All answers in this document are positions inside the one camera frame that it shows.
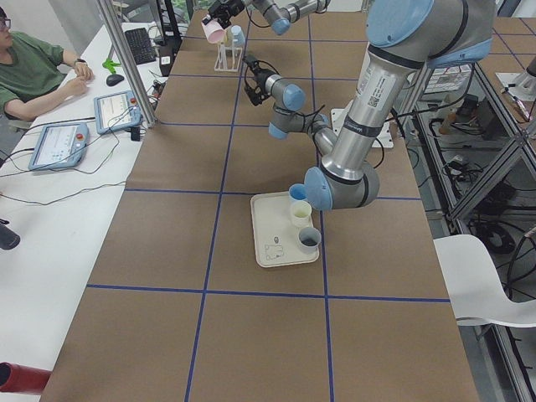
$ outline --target glasses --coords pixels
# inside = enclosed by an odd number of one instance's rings
[[[11,19],[0,18],[0,31],[5,31],[11,28]]]

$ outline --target computer mouse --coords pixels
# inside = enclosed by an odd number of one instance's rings
[[[108,77],[106,77],[106,85],[114,86],[119,84],[124,79],[125,77],[123,77],[121,74],[110,74]]]

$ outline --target hand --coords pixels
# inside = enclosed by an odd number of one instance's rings
[[[85,85],[84,79],[76,77],[67,81],[64,90],[67,92],[68,96],[78,96],[83,95],[87,91],[87,86]]]
[[[93,71],[90,67],[81,61],[75,63],[75,73],[77,77],[80,77],[86,81],[93,80]]]

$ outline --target white desk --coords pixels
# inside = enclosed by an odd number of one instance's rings
[[[140,26],[147,25],[127,23],[123,28]],[[126,80],[113,87],[106,86],[109,72],[102,62],[110,46],[106,28],[102,27],[82,54],[95,73],[88,92],[41,116],[35,124],[94,116],[96,96],[130,88]],[[158,62],[139,65],[138,69],[149,89],[155,79],[152,73],[160,74]],[[116,70],[123,74],[121,67]],[[74,76],[74,71],[70,71],[65,81]],[[88,127],[91,142],[98,135],[93,121]],[[30,130],[15,151],[34,147],[40,131],[41,127]],[[123,131],[116,137],[102,136],[90,145],[77,168],[86,172],[95,170],[118,141],[113,154],[93,174],[64,171],[2,177],[18,171],[6,161],[0,169],[0,192],[47,203],[83,188],[120,183],[130,173],[141,146]],[[23,152],[13,158],[20,168],[27,170],[30,155],[31,152]],[[102,188],[49,206],[0,198],[0,218],[9,220],[8,228],[21,237],[13,250],[0,250],[0,361],[53,368],[123,188],[124,185]],[[0,400],[33,401],[39,397],[4,393]]]

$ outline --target keyboard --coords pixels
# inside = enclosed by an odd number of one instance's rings
[[[125,37],[136,64],[151,63],[157,59],[145,28],[129,29],[125,31]]]

